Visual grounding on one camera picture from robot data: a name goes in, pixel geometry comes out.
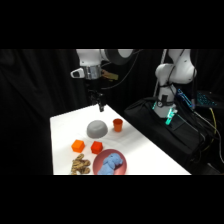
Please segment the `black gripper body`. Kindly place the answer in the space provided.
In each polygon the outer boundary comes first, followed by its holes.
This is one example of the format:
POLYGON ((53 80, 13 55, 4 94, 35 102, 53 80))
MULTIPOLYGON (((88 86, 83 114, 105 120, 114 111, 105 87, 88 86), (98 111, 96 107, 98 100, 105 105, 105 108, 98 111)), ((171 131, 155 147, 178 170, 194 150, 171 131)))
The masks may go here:
POLYGON ((103 104, 105 101, 104 94, 101 92, 100 80, 88 80, 87 92, 92 104, 103 104))

